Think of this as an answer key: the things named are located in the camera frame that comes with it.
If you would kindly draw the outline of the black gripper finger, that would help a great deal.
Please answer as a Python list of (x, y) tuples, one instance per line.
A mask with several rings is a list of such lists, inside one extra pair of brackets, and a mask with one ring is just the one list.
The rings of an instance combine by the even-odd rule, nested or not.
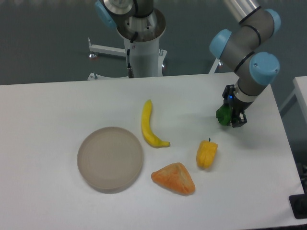
[(235, 85), (226, 85), (222, 97), (223, 97), (223, 104), (234, 104), (235, 101)]
[(241, 127), (247, 123), (247, 118), (244, 113), (234, 114), (231, 118), (232, 127)]

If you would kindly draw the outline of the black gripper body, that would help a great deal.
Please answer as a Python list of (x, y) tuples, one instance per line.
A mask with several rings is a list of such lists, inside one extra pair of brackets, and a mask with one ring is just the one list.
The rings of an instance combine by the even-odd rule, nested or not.
[(235, 101), (231, 104), (232, 116), (234, 114), (244, 113), (245, 110), (253, 103), (253, 96), (243, 93), (239, 87), (236, 87)]

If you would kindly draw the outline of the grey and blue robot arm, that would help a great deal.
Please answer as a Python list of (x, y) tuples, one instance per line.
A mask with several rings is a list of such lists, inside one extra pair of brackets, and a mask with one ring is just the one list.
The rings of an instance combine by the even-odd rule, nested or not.
[[(216, 118), (223, 126), (240, 127), (247, 122), (245, 110), (280, 71), (273, 54), (255, 50), (279, 30), (281, 19), (277, 12), (263, 9), (255, 0), (227, 0), (225, 5), (240, 29), (221, 30), (212, 39), (209, 50), (238, 76), (238, 81), (225, 87), (223, 105), (216, 111)], [(94, 7), (100, 20), (115, 28), (124, 40), (128, 76), (161, 76), (159, 40), (166, 21), (153, 1), (98, 0)]]

